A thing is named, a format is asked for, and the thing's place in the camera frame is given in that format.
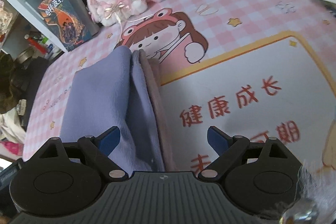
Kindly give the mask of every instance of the cartoon girl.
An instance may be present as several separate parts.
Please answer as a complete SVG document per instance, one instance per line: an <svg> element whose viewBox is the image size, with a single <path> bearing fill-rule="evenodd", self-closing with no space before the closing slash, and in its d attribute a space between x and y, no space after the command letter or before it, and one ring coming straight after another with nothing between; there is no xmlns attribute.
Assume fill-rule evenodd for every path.
<svg viewBox="0 0 336 224"><path fill-rule="evenodd" d="M162 65L181 69L199 62L208 42L195 30L183 12L164 8L138 25L128 27L117 46L126 45L133 52L143 49L147 58L157 58Z"/></svg>

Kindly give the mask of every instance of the white cloth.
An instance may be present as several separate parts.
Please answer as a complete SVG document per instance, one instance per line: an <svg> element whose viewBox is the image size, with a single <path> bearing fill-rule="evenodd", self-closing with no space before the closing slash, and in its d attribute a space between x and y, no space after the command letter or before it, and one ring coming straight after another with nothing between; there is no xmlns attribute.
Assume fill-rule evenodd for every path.
<svg viewBox="0 0 336 224"><path fill-rule="evenodd" d="M13 143L24 143L26 132L20 125L16 107L5 114L0 114L0 140L7 139Z"/></svg>

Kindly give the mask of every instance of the table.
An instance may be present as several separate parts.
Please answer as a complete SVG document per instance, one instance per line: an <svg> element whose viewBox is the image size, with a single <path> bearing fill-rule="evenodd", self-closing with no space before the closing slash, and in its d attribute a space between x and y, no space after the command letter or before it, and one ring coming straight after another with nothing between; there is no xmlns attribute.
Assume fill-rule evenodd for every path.
<svg viewBox="0 0 336 224"><path fill-rule="evenodd" d="M161 95L175 132L175 159L185 154L180 170L198 172L218 156L206 143L209 125L258 142L276 136L300 160L307 157L321 165L323 157L325 165L336 167L336 19L319 2L164 0L142 16L153 14L174 22L158 33L174 47L148 52L161 60ZM184 39L173 36L176 28ZM119 29L103 28L48 68L31 112L24 160L59 135L75 72L106 57L118 42ZM141 44L133 42L131 49ZM182 153L186 143L190 149Z"/></svg>

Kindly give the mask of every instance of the cartoon eye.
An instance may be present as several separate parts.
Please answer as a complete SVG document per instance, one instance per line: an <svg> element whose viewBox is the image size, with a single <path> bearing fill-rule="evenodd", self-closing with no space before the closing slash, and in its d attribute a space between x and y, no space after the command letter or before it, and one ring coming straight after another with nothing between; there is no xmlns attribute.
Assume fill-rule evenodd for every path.
<svg viewBox="0 0 336 224"><path fill-rule="evenodd" d="M157 12L157 17L162 17L170 13L171 13L170 9L162 9L161 11Z"/></svg>
<svg viewBox="0 0 336 224"><path fill-rule="evenodd" d="M128 36L130 36L132 33L134 32L134 26L131 26L131 27L129 27L129 28L127 28L125 31L124 31L124 33L123 33L123 37L125 38L125 37L128 37Z"/></svg>

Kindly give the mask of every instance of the triangular cutout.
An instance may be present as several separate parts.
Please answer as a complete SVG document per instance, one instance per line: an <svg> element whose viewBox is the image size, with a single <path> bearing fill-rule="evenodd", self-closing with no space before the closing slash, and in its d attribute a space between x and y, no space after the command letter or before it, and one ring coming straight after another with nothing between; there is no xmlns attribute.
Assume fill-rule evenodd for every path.
<svg viewBox="0 0 336 224"><path fill-rule="evenodd" d="M272 144L271 150L269 151L269 156L271 158L281 158L281 159L287 159L285 153L278 147L277 144Z"/></svg>
<svg viewBox="0 0 336 224"><path fill-rule="evenodd" d="M55 144L51 144L48 148L44 151L44 153L40 156L40 159L45 158L55 158L58 157L57 148Z"/></svg>

